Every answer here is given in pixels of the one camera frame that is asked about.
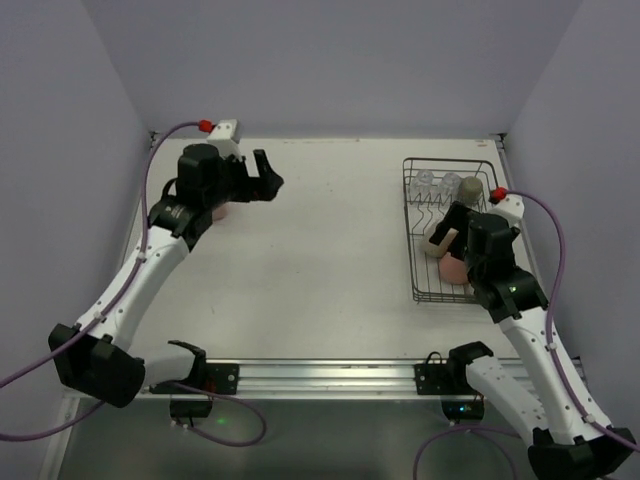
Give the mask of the matte pink tumbler cup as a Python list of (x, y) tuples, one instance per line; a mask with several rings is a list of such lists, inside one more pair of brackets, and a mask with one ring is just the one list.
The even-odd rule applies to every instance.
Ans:
[(446, 253), (438, 263), (441, 280), (451, 285), (466, 285), (469, 283), (466, 265), (463, 261)]

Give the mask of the glossy pink handled mug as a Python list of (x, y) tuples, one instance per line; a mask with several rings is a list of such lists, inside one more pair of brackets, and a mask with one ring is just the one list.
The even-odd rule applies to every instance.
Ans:
[(229, 213), (229, 206), (227, 203), (224, 203), (212, 211), (212, 220), (214, 222), (221, 221), (228, 216), (228, 213)]

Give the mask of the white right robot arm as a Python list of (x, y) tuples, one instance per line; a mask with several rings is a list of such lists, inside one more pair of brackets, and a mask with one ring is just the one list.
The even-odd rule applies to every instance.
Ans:
[(532, 391), (510, 376), (483, 343), (450, 350), (446, 366), (455, 384), (488, 400), (527, 448), (539, 479), (599, 479), (614, 473), (636, 443), (597, 405), (556, 330), (551, 303), (536, 277), (516, 263), (513, 243), (524, 205), (506, 196), (486, 213), (451, 204), (430, 241), (449, 232), (451, 256), (464, 262), (477, 302), (509, 340)]

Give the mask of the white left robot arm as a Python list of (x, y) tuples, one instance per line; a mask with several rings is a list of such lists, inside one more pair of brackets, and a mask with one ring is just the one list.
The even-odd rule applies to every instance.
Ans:
[(48, 337), (61, 384), (117, 408), (146, 387), (177, 383), (200, 389), (207, 382), (205, 350), (170, 340), (158, 354), (131, 353), (138, 327), (176, 267), (227, 203), (270, 202), (284, 184), (266, 152), (253, 152), (256, 175), (243, 156), (224, 156), (206, 143), (190, 144), (177, 174), (163, 186), (143, 220), (136, 247), (95, 304), (71, 325), (56, 325)]

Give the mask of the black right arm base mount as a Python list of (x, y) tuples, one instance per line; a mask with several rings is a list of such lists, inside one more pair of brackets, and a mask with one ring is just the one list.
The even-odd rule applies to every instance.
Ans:
[(484, 396), (469, 385), (466, 367), (484, 356), (494, 353), (479, 341), (453, 348), (447, 357), (431, 352), (413, 366), (416, 393), (437, 396), (445, 418), (454, 424), (480, 422), (485, 415)]

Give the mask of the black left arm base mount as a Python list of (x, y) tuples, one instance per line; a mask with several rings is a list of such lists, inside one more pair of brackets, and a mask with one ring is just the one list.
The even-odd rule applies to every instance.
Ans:
[[(206, 352), (187, 342), (172, 340), (170, 345), (176, 345), (190, 351), (194, 355), (195, 365), (185, 380), (178, 383), (209, 393), (235, 395), (239, 380), (239, 365), (235, 363), (209, 363)], [(171, 400), (169, 413), (173, 419), (188, 420), (190, 425), (194, 420), (206, 419), (212, 411), (214, 401), (207, 400)]]

